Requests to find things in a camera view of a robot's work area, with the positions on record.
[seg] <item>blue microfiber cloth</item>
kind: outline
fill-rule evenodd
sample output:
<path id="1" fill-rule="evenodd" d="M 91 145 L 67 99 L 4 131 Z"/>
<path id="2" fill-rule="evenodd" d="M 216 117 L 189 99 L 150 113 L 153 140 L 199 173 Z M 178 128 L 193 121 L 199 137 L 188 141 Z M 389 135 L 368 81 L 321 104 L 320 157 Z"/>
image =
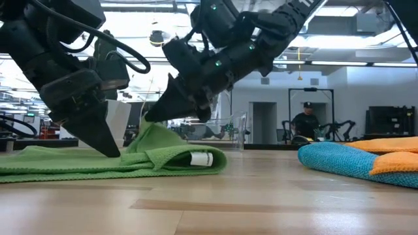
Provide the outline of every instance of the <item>blue microfiber cloth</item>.
<path id="1" fill-rule="evenodd" d="M 299 161 L 306 167 L 381 183 L 418 188 L 417 173 L 388 173 L 370 175 L 373 163 L 378 156 L 363 150 L 322 142 L 310 144 L 299 149 Z"/>

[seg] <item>black cap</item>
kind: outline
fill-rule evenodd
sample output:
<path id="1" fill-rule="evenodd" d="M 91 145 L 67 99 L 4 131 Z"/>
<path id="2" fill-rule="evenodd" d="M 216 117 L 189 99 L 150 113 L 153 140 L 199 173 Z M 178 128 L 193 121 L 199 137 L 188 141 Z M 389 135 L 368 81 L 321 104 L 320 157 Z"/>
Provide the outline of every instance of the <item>black cap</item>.
<path id="1" fill-rule="evenodd" d="M 303 103 L 303 107 L 304 108 L 312 108 L 312 103 L 311 102 L 305 102 L 305 103 Z"/>

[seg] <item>green towel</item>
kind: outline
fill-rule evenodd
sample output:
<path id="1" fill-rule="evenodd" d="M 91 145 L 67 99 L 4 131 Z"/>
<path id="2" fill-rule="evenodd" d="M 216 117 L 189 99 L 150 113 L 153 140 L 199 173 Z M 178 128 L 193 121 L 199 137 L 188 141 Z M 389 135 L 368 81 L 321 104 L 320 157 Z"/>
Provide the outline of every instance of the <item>green towel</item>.
<path id="1" fill-rule="evenodd" d="M 192 152 L 211 153 L 212 165 L 192 166 Z M 0 183 L 197 176 L 218 174 L 226 164 L 221 150 L 187 144 L 166 127 L 143 121 L 138 137 L 118 158 L 105 157 L 94 149 L 38 146 L 0 156 Z"/>

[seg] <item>orange towel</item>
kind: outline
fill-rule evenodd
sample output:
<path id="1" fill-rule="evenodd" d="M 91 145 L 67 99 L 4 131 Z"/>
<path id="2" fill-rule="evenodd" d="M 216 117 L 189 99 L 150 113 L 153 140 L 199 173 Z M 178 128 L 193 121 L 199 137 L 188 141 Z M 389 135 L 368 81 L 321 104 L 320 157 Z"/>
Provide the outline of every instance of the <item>orange towel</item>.
<path id="1" fill-rule="evenodd" d="M 418 154 L 409 152 L 387 153 L 376 158 L 371 175 L 418 172 Z"/>
<path id="2" fill-rule="evenodd" d="M 346 145 L 374 153 L 393 153 L 399 151 L 418 153 L 418 137 L 361 140 Z"/>

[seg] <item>door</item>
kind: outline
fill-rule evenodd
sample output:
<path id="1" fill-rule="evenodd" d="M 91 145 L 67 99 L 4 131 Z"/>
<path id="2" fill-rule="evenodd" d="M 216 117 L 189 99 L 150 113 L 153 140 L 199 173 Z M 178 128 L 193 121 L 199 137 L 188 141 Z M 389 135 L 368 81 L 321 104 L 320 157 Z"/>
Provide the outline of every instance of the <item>door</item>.
<path id="1" fill-rule="evenodd" d="M 251 133 L 248 136 L 248 143 L 252 144 L 253 143 L 253 139 L 254 139 L 254 132 L 253 132 L 253 107 L 254 107 L 254 103 L 250 102 L 249 106 L 248 106 L 248 120 L 247 120 L 247 125 L 248 128 L 247 130 Z"/>
<path id="2" fill-rule="evenodd" d="M 277 103 L 254 102 L 252 109 L 252 143 L 277 144 Z"/>

